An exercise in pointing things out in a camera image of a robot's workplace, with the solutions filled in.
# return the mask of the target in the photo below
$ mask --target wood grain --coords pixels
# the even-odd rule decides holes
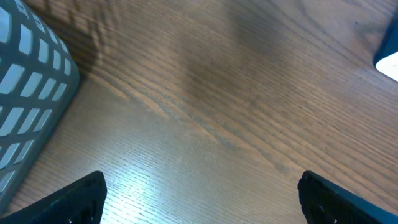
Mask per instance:
[[[398,213],[393,0],[29,0],[82,82],[9,207],[94,170],[103,223],[305,223],[305,170]]]

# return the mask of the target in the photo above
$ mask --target wooden table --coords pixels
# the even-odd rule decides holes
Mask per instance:
[[[8,212],[94,170],[103,223],[305,223],[313,170],[398,213],[396,0],[29,0],[81,87]]]

